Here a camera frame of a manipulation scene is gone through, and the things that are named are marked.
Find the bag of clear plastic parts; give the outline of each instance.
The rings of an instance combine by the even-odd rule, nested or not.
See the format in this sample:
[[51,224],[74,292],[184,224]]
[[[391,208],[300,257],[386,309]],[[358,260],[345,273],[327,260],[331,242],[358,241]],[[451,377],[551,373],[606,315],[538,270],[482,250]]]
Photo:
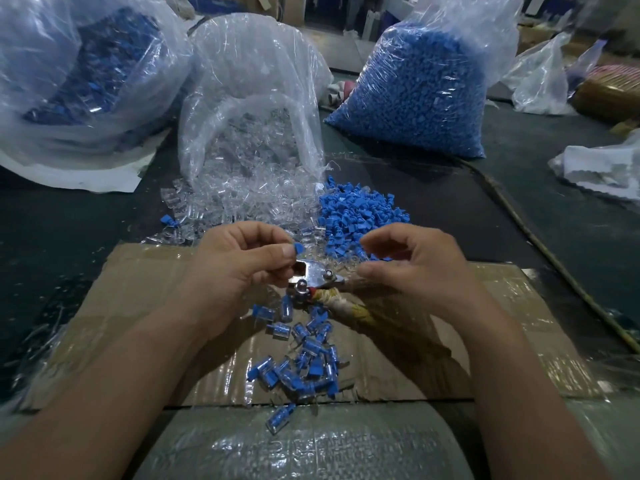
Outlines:
[[192,49],[164,0],[3,0],[0,139],[20,155],[105,155],[176,116]]
[[569,85],[564,72],[562,46],[571,34],[561,33],[516,57],[502,82],[513,91],[511,100],[518,112],[532,114],[576,114],[569,104]]
[[418,0],[378,40],[326,122],[359,136],[482,157],[486,90],[511,67],[522,0]]
[[193,45],[196,89],[179,128],[186,185],[163,190],[182,233],[247,219],[303,226],[324,170],[324,58],[297,29],[250,13],[204,23]]

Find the work surface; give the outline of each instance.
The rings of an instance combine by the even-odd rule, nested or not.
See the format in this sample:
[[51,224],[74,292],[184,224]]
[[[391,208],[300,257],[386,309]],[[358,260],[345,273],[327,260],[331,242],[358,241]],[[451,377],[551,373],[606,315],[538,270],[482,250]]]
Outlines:
[[[634,297],[640,282],[640,216],[560,183],[546,167],[567,144],[597,146],[616,138],[604,125],[582,117],[523,115],[507,105],[487,108],[483,133],[488,158],[476,162],[477,167],[505,187],[529,225],[601,304],[640,315]],[[441,157],[349,139],[325,125],[323,136],[338,181],[395,193],[412,222],[452,233],[469,259],[513,262],[530,270],[534,286],[583,356],[599,359],[628,352],[527,243],[480,176]],[[48,189],[0,171],[5,219],[0,262],[8,270],[0,285],[4,363],[34,321],[43,320],[39,311],[52,295],[65,307],[47,320],[70,318],[118,241],[137,242],[161,229],[158,219],[166,209],[158,189],[177,175],[174,137],[133,194]],[[3,370],[4,393],[15,372],[9,362]],[[473,454],[467,454],[470,462]]]

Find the person's left arm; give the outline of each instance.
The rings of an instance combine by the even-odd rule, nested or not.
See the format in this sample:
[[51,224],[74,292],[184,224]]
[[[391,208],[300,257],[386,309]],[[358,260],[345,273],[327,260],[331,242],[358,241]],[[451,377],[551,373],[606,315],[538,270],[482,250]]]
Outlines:
[[295,250],[256,222],[205,234],[164,306],[135,324],[0,451],[10,479],[119,479],[188,364],[240,315],[252,283],[286,286]]

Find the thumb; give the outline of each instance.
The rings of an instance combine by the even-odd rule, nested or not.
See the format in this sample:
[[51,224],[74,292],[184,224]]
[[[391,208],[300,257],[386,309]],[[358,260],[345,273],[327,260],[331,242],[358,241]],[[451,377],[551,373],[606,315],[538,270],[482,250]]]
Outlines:
[[240,270],[246,276],[252,276],[260,271],[273,271],[292,266],[296,261],[296,249],[293,244],[269,244],[242,251],[240,256]]
[[391,286],[398,291],[404,291],[407,285],[410,266],[402,266],[397,262],[368,261],[356,268],[356,273],[386,286]]

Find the pile of blue plastic pieces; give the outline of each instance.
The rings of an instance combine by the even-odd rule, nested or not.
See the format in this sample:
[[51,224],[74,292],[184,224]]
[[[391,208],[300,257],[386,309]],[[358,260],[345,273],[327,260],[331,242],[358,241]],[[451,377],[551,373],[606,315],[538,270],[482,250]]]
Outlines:
[[267,356],[247,373],[248,381],[260,380],[268,389],[282,387],[286,395],[294,402],[278,408],[267,420],[267,428],[276,434],[289,422],[289,417],[297,402],[308,402],[319,394],[327,394],[332,399],[339,391],[338,386],[338,351],[335,345],[328,343],[332,330],[329,322],[329,311],[322,305],[308,307],[310,320],[306,325],[287,323],[293,320],[293,302],[289,295],[282,298],[280,320],[276,321],[276,310],[264,306],[253,306],[253,317],[256,321],[267,323],[267,331],[274,338],[288,340],[292,335],[298,348],[295,358],[285,356],[276,363],[272,356]]
[[78,27],[76,64],[58,92],[22,118],[38,125],[85,125],[112,112],[121,88],[152,44],[160,43],[156,21],[123,7],[102,20]]
[[482,157],[482,57],[449,33],[396,23],[358,85],[324,121],[348,133],[461,157]]
[[327,178],[326,186],[330,191],[320,197],[322,211],[318,225],[326,228],[324,250],[329,257],[342,260],[356,256],[377,260],[375,255],[367,256],[360,238],[378,227],[410,220],[404,209],[394,208],[396,197],[393,194],[384,196],[362,188],[360,184],[336,185],[331,176]]

